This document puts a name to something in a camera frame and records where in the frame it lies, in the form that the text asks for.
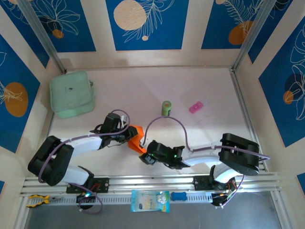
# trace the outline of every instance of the white table surface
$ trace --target white table surface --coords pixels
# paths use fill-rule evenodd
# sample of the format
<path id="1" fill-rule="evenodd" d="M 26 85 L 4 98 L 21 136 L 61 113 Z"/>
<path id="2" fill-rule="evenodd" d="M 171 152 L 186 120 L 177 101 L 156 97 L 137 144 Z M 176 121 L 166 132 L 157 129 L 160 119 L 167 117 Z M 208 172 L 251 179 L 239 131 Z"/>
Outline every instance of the white table surface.
<path id="1" fill-rule="evenodd" d="M 250 137 L 228 69 L 148 67 L 92 70 L 87 74 L 96 90 L 95 109 L 68 119 L 55 116 L 50 135 L 85 135 L 114 109 L 126 111 L 131 124 L 145 130 L 151 120 L 161 115 L 162 102 L 169 100 L 171 116 L 185 125 L 190 146 L 219 140 L 223 133 Z M 204 107 L 191 114 L 189 107 L 198 101 Z M 185 145 L 183 129 L 170 119 L 155 122 L 148 137 L 170 147 Z M 126 143 L 73 157 L 70 165 L 83 166 L 99 176 L 209 173 L 212 166 L 200 164 L 172 170 L 161 163 L 146 165 L 138 156 Z"/>

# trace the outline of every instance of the green container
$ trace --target green container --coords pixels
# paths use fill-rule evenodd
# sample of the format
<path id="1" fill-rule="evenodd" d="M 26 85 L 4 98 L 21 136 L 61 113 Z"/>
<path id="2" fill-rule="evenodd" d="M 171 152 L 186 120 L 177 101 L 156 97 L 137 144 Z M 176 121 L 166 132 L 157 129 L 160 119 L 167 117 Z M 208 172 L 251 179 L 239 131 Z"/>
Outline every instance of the green container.
<path id="1" fill-rule="evenodd" d="M 59 118 L 69 118 L 95 108 L 93 83 L 86 72 L 55 77 L 50 82 L 51 108 Z"/>

